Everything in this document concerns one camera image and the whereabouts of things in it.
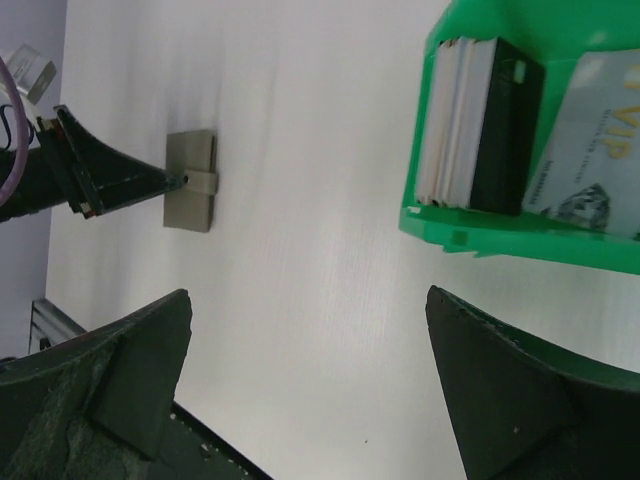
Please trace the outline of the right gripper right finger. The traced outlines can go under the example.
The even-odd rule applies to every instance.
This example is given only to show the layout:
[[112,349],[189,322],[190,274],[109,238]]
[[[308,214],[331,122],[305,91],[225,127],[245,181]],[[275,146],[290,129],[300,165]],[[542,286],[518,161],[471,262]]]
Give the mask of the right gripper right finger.
[[639,375],[432,286],[426,320],[469,479],[636,479]]

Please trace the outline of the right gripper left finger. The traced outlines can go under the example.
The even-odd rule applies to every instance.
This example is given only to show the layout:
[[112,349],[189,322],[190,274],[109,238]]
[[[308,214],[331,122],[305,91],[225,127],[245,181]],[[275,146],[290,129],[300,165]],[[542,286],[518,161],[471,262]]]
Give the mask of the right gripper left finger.
[[4,479],[144,479],[191,338],[184,289],[1,365]]

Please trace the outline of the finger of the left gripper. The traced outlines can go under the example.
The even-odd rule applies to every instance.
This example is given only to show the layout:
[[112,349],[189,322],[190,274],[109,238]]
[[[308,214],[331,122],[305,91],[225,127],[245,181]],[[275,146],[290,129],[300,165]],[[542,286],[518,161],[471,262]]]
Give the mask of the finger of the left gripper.
[[92,135],[64,105],[39,117],[44,163],[72,211],[97,217],[165,195],[183,186],[181,174],[147,164]]

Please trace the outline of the grey card holder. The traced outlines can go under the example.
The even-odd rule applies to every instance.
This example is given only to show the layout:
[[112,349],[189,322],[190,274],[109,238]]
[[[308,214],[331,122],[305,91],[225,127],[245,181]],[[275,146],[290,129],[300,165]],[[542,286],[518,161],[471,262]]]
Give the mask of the grey card holder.
[[166,169],[182,186],[164,197],[163,226],[207,233],[219,184],[216,133],[201,129],[168,134]]

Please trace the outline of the green plastic bin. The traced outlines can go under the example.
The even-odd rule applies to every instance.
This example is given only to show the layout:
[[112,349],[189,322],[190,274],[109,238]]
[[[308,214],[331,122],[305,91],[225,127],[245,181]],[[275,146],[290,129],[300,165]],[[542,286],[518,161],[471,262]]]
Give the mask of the green plastic bin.
[[[505,101],[489,110],[487,138],[480,142],[478,210],[422,205],[415,199],[423,134],[429,121],[432,70],[437,48],[456,37],[499,37],[536,61],[534,87],[525,105]],[[449,3],[426,42],[415,132],[399,216],[399,228],[448,253],[510,255],[636,274],[636,240],[589,233],[520,210],[561,99],[579,56],[587,51],[636,47],[636,1],[491,1]]]

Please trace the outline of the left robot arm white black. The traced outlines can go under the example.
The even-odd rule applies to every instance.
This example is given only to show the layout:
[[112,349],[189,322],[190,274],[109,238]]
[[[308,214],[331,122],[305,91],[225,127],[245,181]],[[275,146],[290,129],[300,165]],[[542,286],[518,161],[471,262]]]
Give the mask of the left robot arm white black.
[[39,145],[28,150],[23,174],[1,202],[1,220],[60,204],[84,218],[101,216],[184,186],[184,176],[122,153],[91,134],[65,105],[38,120]]

